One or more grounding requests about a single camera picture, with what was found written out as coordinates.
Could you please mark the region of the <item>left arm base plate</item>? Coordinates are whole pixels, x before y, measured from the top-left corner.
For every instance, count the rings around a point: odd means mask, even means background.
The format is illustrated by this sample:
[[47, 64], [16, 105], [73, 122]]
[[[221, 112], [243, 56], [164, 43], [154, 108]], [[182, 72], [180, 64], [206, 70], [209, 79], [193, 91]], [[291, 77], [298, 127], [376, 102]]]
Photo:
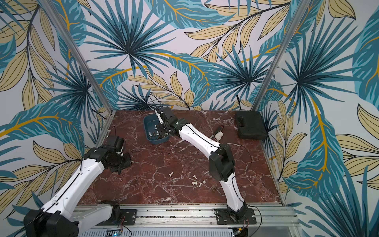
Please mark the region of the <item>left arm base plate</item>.
[[97, 224], [97, 226], [111, 226], [111, 225], [124, 225], [124, 226], [134, 226], [137, 217], [137, 209], [120, 209], [114, 211], [111, 217]]

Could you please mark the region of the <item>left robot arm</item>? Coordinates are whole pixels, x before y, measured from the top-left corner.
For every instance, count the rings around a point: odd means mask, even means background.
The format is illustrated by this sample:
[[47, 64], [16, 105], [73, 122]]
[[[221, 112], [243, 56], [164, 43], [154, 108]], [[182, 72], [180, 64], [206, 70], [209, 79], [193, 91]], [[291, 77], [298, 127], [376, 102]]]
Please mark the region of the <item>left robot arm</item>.
[[110, 135], [100, 147], [90, 149], [67, 183], [39, 210], [24, 217], [28, 237], [77, 237], [102, 222], [124, 220], [119, 204], [103, 201], [94, 208], [74, 215], [74, 210], [92, 182], [106, 169], [121, 173], [131, 167], [124, 139]]

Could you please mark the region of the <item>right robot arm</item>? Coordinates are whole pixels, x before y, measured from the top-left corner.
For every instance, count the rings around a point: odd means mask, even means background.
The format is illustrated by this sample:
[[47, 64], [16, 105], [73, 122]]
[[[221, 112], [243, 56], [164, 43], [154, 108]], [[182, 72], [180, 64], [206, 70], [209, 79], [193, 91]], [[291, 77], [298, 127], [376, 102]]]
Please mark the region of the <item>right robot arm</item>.
[[230, 145], [207, 137], [185, 119], [177, 118], [169, 107], [159, 106], [155, 113], [164, 131], [189, 142], [208, 158], [209, 173], [223, 188], [230, 218], [234, 221], [242, 220], [248, 207], [236, 181], [235, 159]]

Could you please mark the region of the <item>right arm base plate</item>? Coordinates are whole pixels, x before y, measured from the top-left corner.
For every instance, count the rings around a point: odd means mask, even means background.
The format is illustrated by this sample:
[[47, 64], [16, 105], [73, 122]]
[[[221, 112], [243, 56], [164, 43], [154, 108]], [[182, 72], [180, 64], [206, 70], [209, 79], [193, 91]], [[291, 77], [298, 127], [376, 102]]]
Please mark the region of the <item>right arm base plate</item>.
[[217, 225], [254, 225], [257, 224], [255, 212], [252, 208], [246, 210], [241, 218], [232, 217], [231, 212], [225, 208], [214, 209]]

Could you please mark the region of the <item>teal plastic storage box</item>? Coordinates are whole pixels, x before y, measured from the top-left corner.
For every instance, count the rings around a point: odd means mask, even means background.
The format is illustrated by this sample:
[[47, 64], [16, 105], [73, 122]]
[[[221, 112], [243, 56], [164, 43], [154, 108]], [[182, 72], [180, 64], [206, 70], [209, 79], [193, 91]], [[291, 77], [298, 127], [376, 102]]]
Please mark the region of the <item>teal plastic storage box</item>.
[[165, 143], [170, 138], [169, 132], [165, 130], [156, 114], [144, 118], [144, 129], [148, 141], [153, 145]]

